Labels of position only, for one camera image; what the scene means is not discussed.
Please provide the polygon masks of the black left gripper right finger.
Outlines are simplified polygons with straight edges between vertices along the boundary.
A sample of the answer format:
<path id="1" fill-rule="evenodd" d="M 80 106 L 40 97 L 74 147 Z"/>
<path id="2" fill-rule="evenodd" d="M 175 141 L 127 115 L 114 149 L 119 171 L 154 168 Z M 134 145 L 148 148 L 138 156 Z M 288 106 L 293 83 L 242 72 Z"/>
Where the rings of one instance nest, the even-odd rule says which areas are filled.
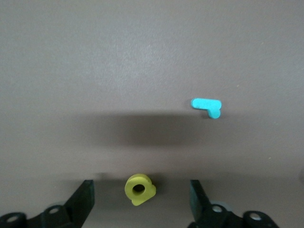
<path id="1" fill-rule="evenodd" d="M 190 228 L 238 228 L 238 217 L 219 204 L 212 204 L 199 180 L 190 181 Z"/>

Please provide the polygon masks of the teal foam letter r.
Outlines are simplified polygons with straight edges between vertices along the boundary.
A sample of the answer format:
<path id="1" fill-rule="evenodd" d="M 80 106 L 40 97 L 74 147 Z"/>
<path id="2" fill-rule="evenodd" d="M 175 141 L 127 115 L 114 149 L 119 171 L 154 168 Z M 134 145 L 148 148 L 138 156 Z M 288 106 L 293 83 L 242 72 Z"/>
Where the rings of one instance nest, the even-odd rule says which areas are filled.
<path id="1" fill-rule="evenodd" d="M 194 98 L 190 102 L 191 107 L 198 110 L 205 110 L 209 118 L 218 119 L 221 115 L 222 103 L 220 100 Z"/>

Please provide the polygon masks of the brown table cover mat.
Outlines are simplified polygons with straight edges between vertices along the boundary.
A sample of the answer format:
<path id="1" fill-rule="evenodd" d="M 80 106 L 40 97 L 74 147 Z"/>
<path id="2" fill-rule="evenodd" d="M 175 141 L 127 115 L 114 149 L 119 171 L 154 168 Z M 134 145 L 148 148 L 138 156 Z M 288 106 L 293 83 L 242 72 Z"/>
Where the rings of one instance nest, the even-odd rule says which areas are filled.
<path id="1" fill-rule="evenodd" d="M 186 228 L 191 179 L 304 228 L 304 0 L 0 0 L 0 215 L 85 179 L 84 228 Z"/>

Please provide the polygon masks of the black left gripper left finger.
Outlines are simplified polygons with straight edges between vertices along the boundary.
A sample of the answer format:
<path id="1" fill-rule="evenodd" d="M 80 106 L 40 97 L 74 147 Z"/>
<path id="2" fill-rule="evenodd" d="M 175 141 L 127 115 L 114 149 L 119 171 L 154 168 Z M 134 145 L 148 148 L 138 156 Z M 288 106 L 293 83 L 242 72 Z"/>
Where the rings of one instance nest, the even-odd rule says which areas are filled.
<path id="1" fill-rule="evenodd" d="M 54 205 L 41 213 L 41 228 L 81 228 L 94 204 L 94 181 L 85 180 L 63 205 Z"/>

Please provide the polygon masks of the yellow letter d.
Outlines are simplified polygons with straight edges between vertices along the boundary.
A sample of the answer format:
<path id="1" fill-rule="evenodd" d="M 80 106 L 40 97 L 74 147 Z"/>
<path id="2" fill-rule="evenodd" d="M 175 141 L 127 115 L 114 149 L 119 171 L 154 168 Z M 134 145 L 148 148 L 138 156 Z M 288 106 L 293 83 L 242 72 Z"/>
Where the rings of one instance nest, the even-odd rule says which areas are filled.
<path id="1" fill-rule="evenodd" d="M 134 206 L 139 206 L 156 195 L 156 187 L 145 174 L 132 175 L 124 187 L 127 198 Z"/>

